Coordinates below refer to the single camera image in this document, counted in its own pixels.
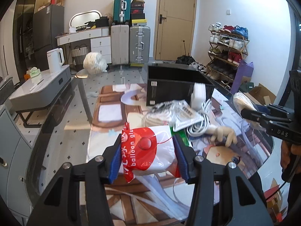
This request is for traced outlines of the person's hand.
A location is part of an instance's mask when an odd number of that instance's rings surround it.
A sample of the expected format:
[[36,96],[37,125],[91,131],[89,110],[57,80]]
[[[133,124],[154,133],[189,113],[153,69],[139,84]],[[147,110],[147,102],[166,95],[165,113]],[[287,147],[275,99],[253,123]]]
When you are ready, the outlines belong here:
[[300,145],[294,145],[283,140],[281,144],[281,163],[280,163],[283,169],[286,169],[287,166],[289,165],[291,161],[290,159],[291,154],[300,156],[301,154]]

